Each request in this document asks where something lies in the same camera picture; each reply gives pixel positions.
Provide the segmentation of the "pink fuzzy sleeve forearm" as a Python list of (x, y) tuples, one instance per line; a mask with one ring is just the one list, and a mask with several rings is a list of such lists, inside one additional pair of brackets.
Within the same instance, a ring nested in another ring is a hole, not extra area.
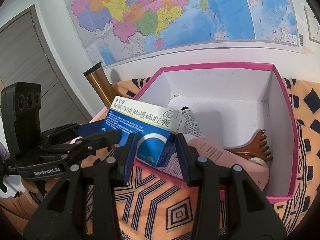
[(18, 197), (1, 197), (1, 211), (4, 219), (20, 234), (28, 224), (41, 202), (35, 193), (25, 190)]

